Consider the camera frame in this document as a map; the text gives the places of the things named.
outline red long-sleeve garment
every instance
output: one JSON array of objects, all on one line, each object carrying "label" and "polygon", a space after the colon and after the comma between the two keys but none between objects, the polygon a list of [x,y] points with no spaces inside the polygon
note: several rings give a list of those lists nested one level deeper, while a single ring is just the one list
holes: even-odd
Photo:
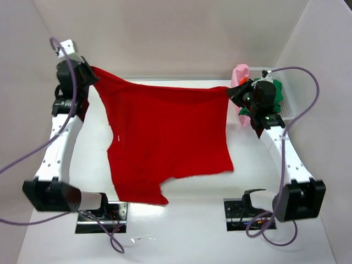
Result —
[{"label": "red long-sleeve garment", "polygon": [[169,178],[233,171],[226,87],[147,86],[93,70],[113,132],[108,160],[121,201],[164,205],[160,184]]}]

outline white tabletop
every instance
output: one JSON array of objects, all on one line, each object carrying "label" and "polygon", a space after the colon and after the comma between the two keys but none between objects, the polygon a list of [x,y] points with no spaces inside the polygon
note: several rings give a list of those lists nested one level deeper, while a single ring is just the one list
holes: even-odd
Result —
[{"label": "white tabletop", "polygon": [[[229,86],[229,81],[144,81],[181,87]],[[92,87],[90,108],[75,145],[70,183],[82,191],[105,192],[117,200],[106,149],[112,140],[105,109]],[[227,141],[235,172],[169,180],[162,185],[167,206],[130,203],[127,232],[117,234],[126,253],[110,246],[105,234],[74,234],[77,215],[30,226],[18,263],[335,263],[320,218],[298,221],[299,234],[287,247],[274,247],[245,232],[227,232],[223,199],[241,198],[244,190],[277,191],[279,175],[265,146],[250,127],[241,129],[232,103]],[[33,212],[31,221],[53,213]],[[284,242],[292,223],[278,223],[267,236]]]}]

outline wall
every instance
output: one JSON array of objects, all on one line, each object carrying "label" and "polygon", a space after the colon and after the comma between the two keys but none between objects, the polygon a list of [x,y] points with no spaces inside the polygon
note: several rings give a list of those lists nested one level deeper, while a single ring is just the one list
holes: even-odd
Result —
[{"label": "wall", "polygon": [[[277,63],[310,69],[321,85],[317,105],[291,137],[308,169],[327,185],[321,216],[337,263],[352,259],[351,24],[352,12],[343,0],[309,1]],[[302,111],[314,97],[314,84],[299,72],[290,73],[290,81]]]},{"label": "wall", "polygon": [[[0,1],[0,168],[44,142],[50,133],[57,58],[32,2]],[[22,194],[42,153],[0,175],[0,218],[26,222],[32,206]],[[0,224],[1,263],[16,263],[25,227]]]},{"label": "wall", "polygon": [[273,67],[307,0],[34,2],[51,34],[119,76],[230,77]]}]

